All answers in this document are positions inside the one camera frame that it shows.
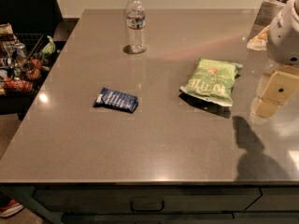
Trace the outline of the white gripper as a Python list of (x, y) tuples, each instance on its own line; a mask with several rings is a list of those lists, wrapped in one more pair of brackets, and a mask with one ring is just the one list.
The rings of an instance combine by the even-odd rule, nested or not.
[(299, 91), (299, 0), (288, 0), (271, 21), (266, 49), (269, 57), (282, 65), (264, 73), (257, 87), (257, 96), (250, 105), (260, 118), (271, 118)]

